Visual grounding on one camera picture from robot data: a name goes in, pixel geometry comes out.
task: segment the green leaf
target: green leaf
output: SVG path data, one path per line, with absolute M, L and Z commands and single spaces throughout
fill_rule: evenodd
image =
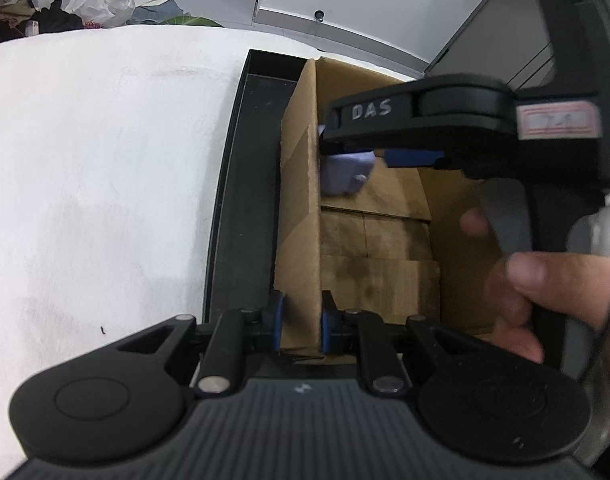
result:
M 216 23 L 207 18 L 199 18 L 198 16 L 175 16 L 160 22 L 160 25 L 194 25 L 195 27 L 223 27 L 220 23 Z

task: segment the finger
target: finger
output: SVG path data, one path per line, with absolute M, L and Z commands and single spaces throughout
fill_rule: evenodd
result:
M 531 301 L 598 329 L 610 308 L 610 258 L 573 253 L 515 253 L 512 286 Z
M 489 222 L 480 207 L 463 213 L 460 217 L 460 228 L 467 236 L 475 238 L 484 238 L 489 234 Z
M 517 292 L 507 279 L 505 260 L 496 262 L 489 272 L 483 288 L 483 297 L 498 315 L 512 326 L 524 325 L 530 319 L 531 303 Z
M 500 317 L 494 326 L 492 343 L 530 361 L 543 362 L 543 348 L 536 336 L 526 328 L 509 325 Z

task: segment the plastic bag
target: plastic bag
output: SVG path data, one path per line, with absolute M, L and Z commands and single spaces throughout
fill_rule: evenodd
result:
M 111 28 L 125 25 L 135 8 L 134 0 L 70 0 L 63 10 L 80 16 L 83 22 Z

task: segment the clothing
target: clothing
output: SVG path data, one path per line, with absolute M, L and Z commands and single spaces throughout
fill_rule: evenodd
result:
M 136 7 L 127 25 L 158 25 L 170 18 L 187 14 L 174 0 L 168 0 L 156 7 Z
M 35 12 L 30 19 L 38 22 L 40 34 L 83 28 L 83 20 L 76 14 L 70 14 L 61 9 L 61 0 L 54 0 L 49 9 L 44 7 Z
M 29 6 L 27 0 L 21 0 L 16 4 L 0 7 L 0 20 L 6 20 L 12 27 L 27 20 L 36 12 Z

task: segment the label sticker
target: label sticker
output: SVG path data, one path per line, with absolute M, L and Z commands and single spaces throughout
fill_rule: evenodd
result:
M 518 139 L 597 139 L 598 108 L 589 101 L 519 106 Z

